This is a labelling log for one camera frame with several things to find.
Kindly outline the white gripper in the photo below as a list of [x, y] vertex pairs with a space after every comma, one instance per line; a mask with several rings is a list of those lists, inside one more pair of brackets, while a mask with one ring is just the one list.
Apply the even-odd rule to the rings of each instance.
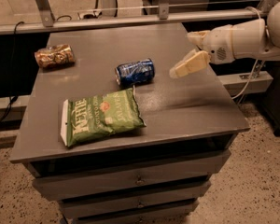
[[203, 70], [210, 63], [210, 57], [213, 64], [233, 62], [231, 28], [231, 25], [225, 25], [211, 31], [189, 32], [187, 34], [189, 42], [198, 47], [203, 44], [205, 51], [191, 50], [180, 62], [170, 69], [170, 78], [180, 78]]

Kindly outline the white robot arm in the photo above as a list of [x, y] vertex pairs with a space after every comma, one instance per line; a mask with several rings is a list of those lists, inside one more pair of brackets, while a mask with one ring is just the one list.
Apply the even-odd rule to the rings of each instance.
[[213, 30], [190, 32], [191, 50], [169, 71], [171, 78], [180, 78], [204, 69], [208, 64], [232, 63], [237, 59], [280, 61], [280, 2], [269, 12], [267, 20], [258, 18]]

